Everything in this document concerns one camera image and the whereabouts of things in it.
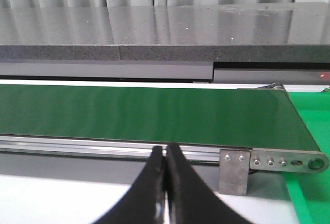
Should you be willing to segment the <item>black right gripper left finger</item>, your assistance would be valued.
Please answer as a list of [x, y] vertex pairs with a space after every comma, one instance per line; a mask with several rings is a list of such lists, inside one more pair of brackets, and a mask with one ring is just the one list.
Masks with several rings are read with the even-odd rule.
[[95, 223], [163, 223], [165, 169], [162, 147], [155, 146], [130, 189]]

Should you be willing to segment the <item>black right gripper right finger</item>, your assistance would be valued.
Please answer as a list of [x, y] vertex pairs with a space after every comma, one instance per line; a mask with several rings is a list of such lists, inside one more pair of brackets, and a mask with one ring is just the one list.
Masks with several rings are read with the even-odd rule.
[[178, 144], [167, 145], [166, 164], [170, 223], [250, 223], [213, 193]]

